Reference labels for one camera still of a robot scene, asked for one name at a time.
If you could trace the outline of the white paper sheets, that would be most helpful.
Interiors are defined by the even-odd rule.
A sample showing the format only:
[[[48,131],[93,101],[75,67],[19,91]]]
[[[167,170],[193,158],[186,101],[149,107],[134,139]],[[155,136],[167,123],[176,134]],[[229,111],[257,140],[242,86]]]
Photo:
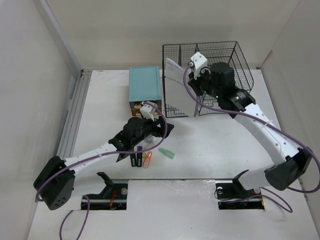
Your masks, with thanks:
[[[184,85],[185,68],[166,58],[164,72],[165,103],[190,118],[197,117],[199,110],[197,103],[190,97]]]

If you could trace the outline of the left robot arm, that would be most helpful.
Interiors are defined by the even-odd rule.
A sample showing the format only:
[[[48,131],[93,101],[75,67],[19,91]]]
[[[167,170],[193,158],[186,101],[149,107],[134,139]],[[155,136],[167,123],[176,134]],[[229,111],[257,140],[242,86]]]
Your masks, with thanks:
[[[154,120],[131,117],[123,129],[104,145],[74,157],[52,157],[33,183],[35,200],[44,202],[53,211],[74,197],[109,197],[114,182],[104,168],[134,154],[134,150],[149,136],[163,141],[174,127],[162,116]]]

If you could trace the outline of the clear paper clip jar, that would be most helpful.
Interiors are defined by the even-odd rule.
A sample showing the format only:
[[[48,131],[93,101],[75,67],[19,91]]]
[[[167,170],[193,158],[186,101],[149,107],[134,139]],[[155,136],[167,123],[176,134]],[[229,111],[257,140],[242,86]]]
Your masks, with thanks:
[[[154,144],[154,137],[152,135],[149,135],[144,139],[145,146],[153,145]]]

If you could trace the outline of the teal drawer box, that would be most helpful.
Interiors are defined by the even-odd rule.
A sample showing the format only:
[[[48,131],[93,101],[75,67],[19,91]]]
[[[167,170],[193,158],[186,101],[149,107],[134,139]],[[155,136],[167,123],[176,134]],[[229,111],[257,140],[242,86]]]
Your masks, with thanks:
[[[162,111],[162,87],[158,66],[129,69],[129,106],[133,117],[140,117],[141,102],[152,102]]]

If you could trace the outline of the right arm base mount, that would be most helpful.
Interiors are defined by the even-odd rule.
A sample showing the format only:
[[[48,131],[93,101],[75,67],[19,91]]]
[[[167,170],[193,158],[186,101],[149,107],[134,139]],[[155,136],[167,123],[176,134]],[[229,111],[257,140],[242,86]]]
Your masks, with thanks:
[[[260,189],[245,190],[232,180],[217,180],[214,197],[218,200],[219,210],[264,210]]]

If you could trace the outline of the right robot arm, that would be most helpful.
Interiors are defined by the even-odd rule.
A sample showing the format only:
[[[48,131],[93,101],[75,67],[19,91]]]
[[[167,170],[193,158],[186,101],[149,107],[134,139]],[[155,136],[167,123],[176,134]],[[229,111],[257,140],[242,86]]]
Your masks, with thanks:
[[[217,62],[208,66],[206,61],[190,61],[183,73],[183,84],[196,101],[203,94],[215,98],[218,111],[229,114],[248,130],[272,160],[271,165],[244,170],[222,185],[228,198],[241,198],[255,188],[268,186],[284,191],[306,172],[313,157],[311,150],[270,122],[253,96],[236,86],[235,71],[229,64]]]

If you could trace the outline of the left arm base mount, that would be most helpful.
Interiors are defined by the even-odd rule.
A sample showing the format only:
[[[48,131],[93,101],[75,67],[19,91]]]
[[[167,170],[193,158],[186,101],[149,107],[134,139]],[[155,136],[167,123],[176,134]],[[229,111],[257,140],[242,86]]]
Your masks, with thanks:
[[[98,172],[97,175],[103,182],[102,187],[98,188],[98,193],[87,194],[88,200],[83,196],[81,199],[80,209],[86,210],[89,206],[90,210],[95,211],[126,210],[129,181],[123,179],[112,180],[104,172]]]

